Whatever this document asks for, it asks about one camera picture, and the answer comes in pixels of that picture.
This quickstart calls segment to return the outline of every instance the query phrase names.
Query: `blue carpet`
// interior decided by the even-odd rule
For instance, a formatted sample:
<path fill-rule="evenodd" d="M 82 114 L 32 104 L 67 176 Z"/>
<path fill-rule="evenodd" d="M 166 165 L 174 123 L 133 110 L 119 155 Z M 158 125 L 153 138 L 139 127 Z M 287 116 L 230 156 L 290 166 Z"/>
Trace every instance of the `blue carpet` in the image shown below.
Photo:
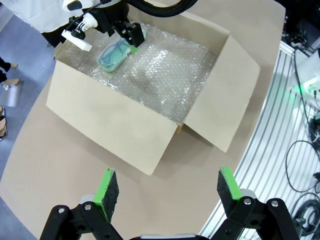
<path fill-rule="evenodd" d="M 13 16 L 0 32 L 0 56 L 7 62 L 18 63 L 8 78 L 24 81 L 17 107 L 6 107 L 8 135 L 0 141 L 0 176 L 2 176 L 12 147 L 32 106 L 54 71 L 54 48 L 30 25 Z M 34 240 L 0 198 L 0 239 Z"/>

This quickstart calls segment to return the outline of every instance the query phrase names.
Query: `open cardboard box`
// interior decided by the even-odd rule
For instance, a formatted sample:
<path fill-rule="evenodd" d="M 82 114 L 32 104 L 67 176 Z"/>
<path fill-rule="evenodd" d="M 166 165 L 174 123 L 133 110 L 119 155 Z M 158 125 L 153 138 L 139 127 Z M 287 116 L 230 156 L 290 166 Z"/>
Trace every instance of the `open cardboard box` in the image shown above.
<path fill-rule="evenodd" d="M 218 54 L 183 124 L 226 152 L 256 85 L 258 64 L 227 30 L 191 13 L 157 18 L 131 7 L 129 19 Z M 88 138 L 151 175 L 181 126 L 68 66 L 64 48 L 56 54 L 46 105 Z"/>

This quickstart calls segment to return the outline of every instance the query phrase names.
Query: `white shirt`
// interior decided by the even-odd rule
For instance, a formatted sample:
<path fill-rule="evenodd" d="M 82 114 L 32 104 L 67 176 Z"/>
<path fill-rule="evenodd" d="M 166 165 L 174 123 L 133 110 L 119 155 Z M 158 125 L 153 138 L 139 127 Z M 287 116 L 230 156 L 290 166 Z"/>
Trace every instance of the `white shirt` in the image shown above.
<path fill-rule="evenodd" d="M 30 24 L 41 33 L 52 32 L 67 24 L 72 16 L 78 17 L 81 9 L 66 12 L 64 0 L 0 0 L 22 21 Z"/>

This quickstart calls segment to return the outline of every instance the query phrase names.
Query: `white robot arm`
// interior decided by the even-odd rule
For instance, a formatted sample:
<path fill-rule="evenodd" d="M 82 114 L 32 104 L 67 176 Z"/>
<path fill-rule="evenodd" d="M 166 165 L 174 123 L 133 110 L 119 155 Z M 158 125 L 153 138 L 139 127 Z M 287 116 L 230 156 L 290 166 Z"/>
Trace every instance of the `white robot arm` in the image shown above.
<path fill-rule="evenodd" d="M 128 44 L 138 47 L 145 41 L 141 26 L 128 20 L 129 4 L 137 9 L 161 18 L 172 17 L 191 8 L 197 0 L 180 0 L 167 7 L 154 6 L 144 0 L 64 0 L 65 11 L 83 9 L 85 12 L 69 19 L 69 26 L 62 36 L 83 50 L 89 51 L 91 45 L 84 41 L 85 31 L 95 28 L 109 36 L 117 32 Z"/>

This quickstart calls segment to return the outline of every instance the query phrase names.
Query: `beige table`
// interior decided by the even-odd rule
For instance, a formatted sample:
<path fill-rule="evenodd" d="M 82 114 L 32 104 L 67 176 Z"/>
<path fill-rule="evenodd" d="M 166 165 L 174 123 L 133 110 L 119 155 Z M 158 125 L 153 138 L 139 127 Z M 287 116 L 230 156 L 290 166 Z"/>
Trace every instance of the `beige table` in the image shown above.
<path fill-rule="evenodd" d="M 47 84 L 20 131 L 0 184 L 3 200 L 37 238 L 51 208 L 75 207 L 83 195 L 96 191 L 107 167 L 117 171 L 120 195 L 112 223 L 123 238 L 201 230 L 219 200 L 219 167 L 235 170 L 256 125 L 272 77 L 285 10 L 272 0 L 199 0 L 190 12 L 231 31 L 261 66 L 227 154 L 185 127 L 173 137 L 153 175 L 147 176 L 51 112 L 45 106 Z"/>

